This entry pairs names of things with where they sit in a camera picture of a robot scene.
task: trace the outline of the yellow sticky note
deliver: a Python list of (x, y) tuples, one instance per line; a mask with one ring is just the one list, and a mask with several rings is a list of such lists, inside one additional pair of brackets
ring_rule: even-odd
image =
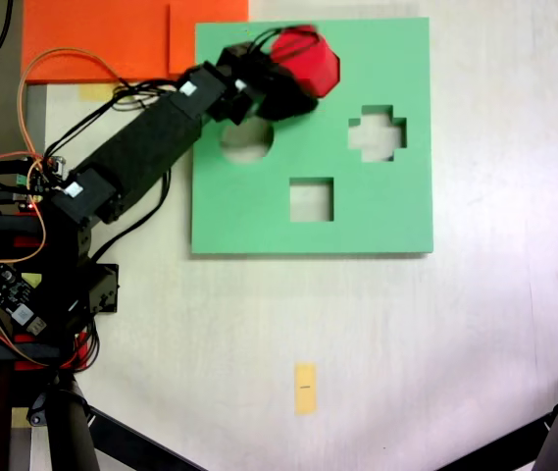
[(296, 363), (296, 415), (312, 414), (317, 408), (316, 365)]
[(81, 83), (78, 98), (80, 101), (109, 101), (115, 86), (114, 83)]
[(22, 273), (22, 278), (31, 287), (38, 287), (43, 281), (43, 276), (40, 273)]

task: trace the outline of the circular hole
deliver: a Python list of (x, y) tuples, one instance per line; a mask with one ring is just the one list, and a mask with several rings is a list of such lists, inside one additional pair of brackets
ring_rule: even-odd
[(239, 126), (226, 126), (220, 147), (232, 163), (254, 164), (268, 155), (274, 139), (272, 124), (255, 116)]

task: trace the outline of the square hole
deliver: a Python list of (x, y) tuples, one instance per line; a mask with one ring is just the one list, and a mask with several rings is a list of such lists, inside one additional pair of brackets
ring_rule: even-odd
[(333, 220), (333, 179), (290, 179), (289, 219), (292, 223)]

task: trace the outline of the yellow paper strip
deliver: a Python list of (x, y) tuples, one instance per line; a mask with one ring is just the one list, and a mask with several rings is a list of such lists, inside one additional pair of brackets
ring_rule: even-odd
[(296, 415), (312, 414), (317, 408), (316, 365), (296, 363)]
[(114, 88), (114, 83), (81, 83), (78, 85), (78, 98), (80, 101), (109, 101)]

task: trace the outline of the cross-shaped hole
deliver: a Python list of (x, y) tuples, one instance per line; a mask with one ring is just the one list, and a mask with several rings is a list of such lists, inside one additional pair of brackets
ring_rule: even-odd
[(348, 120), (348, 147), (361, 149), (362, 162), (393, 162), (394, 151), (407, 147), (407, 120), (391, 106), (364, 106), (361, 118)]

